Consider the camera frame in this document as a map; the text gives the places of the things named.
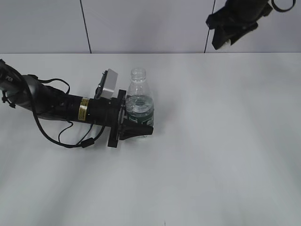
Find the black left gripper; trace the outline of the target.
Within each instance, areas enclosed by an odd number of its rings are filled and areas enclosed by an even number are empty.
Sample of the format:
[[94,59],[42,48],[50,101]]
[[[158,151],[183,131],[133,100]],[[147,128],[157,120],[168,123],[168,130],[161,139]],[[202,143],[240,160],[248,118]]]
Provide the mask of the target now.
[[119,140],[152,135],[152,126],[138,124],[128,119],[124,119],[120,126],[120,117],[124,111],[125,95],[126,91],[120,89],[117,97],[111,99],[102,97],[100,99],[89,100],[88,122],[102,127],[96,137],[93,138],[94,142],[101,137],[106,127],[111,129],[107,144],[108,147],[116,148]]

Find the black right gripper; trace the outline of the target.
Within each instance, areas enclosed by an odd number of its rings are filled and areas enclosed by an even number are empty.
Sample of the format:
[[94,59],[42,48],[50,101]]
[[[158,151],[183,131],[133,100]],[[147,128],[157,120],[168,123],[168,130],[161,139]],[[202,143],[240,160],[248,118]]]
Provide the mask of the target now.
[[210,30],[214,30],[212,46],[215,50],[224,45],[233,45],[240,38],[258,27],[258,6],[255,4],[226,5],[212,13],[206,20]]

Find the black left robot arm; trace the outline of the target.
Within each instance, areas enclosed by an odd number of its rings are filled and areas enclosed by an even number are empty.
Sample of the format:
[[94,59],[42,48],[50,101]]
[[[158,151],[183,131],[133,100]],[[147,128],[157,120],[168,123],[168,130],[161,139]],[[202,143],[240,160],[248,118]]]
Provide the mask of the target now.
[[[120,140],[153,133],[152,126],[138,124],[126,118],[127,92],[120,89],[116,98],[112,96],[117,77],[118,74],[112,69],[104,71],[94,98],[86,98],[49,86],[52,80],[40,80],[32,74],[21,75],[3,60],[0,62],[2,102],[8,103],[12,108],[19,106],[31,111],[42,135],[65,148],[86,148],[93,145],[106,127],[111,129],[109,147],[117,147]],[[101,130],[96,137],[84,137],[75,145],[64,144],[59,139],[52,139],[44,131],[40,119],[100,125]]]

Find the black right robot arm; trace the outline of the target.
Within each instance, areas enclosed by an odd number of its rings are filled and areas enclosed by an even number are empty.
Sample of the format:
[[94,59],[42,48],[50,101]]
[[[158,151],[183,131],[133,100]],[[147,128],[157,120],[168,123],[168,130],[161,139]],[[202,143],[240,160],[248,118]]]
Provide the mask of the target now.
[[206,25],[214,30],[212,46],[220,49],[230,42],[233,45],[246,34],[257,29],[257,21],[272,11],[267,0],[228,0],[218,11],[210,14]]

